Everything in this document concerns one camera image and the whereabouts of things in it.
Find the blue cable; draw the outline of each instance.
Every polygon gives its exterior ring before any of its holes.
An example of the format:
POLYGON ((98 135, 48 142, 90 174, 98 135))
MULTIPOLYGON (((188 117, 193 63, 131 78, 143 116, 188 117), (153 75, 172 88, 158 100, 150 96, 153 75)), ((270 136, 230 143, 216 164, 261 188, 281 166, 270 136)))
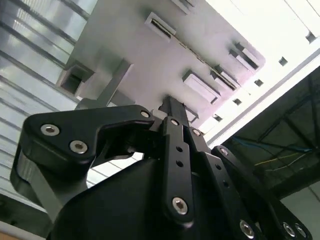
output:
MULTIPOLYGON (((240 143, 241 145, 243 146, 247 146, 247 147, 254 147, 254 148, 261 148, 261 146, 264 146, 264 147, 272 147, 272 146, 269 146, 269 145, 265 145, 263 143, 259 143, 259 144, 254 144, 254 143, 248 143, 248 142, 245 142, 245 141, 242 141, 241 139, 238 139, 237 137, 232 137, 233 140, 237 141, 238 143, 240 143)), ((298 150, 298 151, 304 151, 304 152, 310 152, 312 151, 312 149, 310 148, 303 148, 303 147, 292 147, 292 149, 295 149, 295 150, 298 150)))

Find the screw hole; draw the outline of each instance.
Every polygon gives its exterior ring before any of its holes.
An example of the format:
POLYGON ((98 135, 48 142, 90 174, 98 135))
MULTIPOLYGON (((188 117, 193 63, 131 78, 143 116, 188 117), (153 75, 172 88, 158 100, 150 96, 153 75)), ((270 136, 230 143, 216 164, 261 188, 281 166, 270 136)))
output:
POLYGON ((51 134, 55 132, 55 130, 51 126, 47 126, 45 128, 45 131, 48 132, 48 133, 51 133, 51 134))
POLYGON ((182 153, 182 152, 183 152, 182 148, 181 148, 181 147, 179 147, 179 146, 177 146, 177 147, 176 147, 176 149, 177 149, 177 151, 178 151, 178 152, 180 152, 180 153, 182 153))
POLYGON ((182 168, 184 166, 184 164, 181 161, 176 161, 175 162, 180 168, 182 168))
POLYGON ((76 149, 83 149, 84 146, 82 146, 82 144, 77 143, 76 145, 74 145, 76 149))
POLYGON ((227 181, 223 181, 223 185, 226 187, 226 188, 229 188, 229 183, 227 181))

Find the wire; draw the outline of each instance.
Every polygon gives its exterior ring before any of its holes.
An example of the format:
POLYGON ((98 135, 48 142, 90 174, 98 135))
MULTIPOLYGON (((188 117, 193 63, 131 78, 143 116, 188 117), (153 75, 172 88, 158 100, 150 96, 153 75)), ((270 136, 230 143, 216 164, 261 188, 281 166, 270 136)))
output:
MULTIPOLYGON (((233 140, 235 140, 236 142, 240 143, 241 145, 243 146, 247 146, 247 147, 256 147, 256 148, 262 148, 262 146, 264 147, 269 147, 269 148, 272 148, 272 146, 269 146, 269 145, 265 145, 263 143, 253 143, 253 142, 244 142, 243 140, 237 138, 237 137, 232 137, 233 140)), ((290 146, 292 149, 295 149, 297 151, 304 151, 304 152, 310 152, 312 151, 311 148, 304 148, 304 147, 298 147, 298 146, 290 146)))
POLYGON ((298 155, 298 154, 299 153, 296 152, 296 153, 293 153, 293 154, 290 154, 290 155, 280 156, 280 157, 273 158, 273 159, 270 159, 270 160, 267 160, 267 161, 262 161, 262 162, 259 162, 259 163, 255 164, 255 166, 258 166, 258 165, 261 165, 261 164, 267 164, 267 163, 270 163, 270 162, 273 162, 273 161, 277 161, 277 160, 280 160, 280 159, 289 158, 289 157, 292 157, 292 156, 295 156, 295 155, 298 155))
POLYGON ((303 158, 305 155, 307 155, 307 154, 305 153, 305 154, 302 154, 301 156, 298 156, 295 160, 293 160, 292 162, 290 162, 289 164, 287 164, 285 166, 278 167, 276 169, 267 169, 266 171, 273 172, 273 171, 278 171, 278 170, 281 170, 281 169, 285 169, 285 168, 291 166, 292 164, 294 164, 295 162, 297 162, 298 160, 300 160, 301 158, 303 158))

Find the white ceiling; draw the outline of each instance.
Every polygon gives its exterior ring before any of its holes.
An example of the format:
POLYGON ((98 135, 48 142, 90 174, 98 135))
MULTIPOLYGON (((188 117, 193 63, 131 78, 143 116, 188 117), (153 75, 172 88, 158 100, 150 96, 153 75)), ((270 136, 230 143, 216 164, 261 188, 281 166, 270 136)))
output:
POLYGON ((200 129, 210 147, 222 144, 276 99, 320 65, 320 4, 316 0, 207 0, 266 59, 264 68, 247 81, 238 107, 226 101, 200 129), (312 33, 316 39, 309 42, 312 33), (281 57, 288 63, 279 64, 281 57), (258 87, 254 82, 264 84, 258 87))

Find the metal bracket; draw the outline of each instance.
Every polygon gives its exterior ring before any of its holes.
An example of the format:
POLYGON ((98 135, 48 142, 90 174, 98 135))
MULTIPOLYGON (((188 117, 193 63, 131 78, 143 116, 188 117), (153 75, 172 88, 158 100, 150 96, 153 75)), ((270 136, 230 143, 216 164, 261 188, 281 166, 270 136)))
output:
POLYGON ((168 218, 190 228, 194 221, 189 145, 184 142, 183 125, 173 117, 163 121, 164 173, 163 206, 168 218))

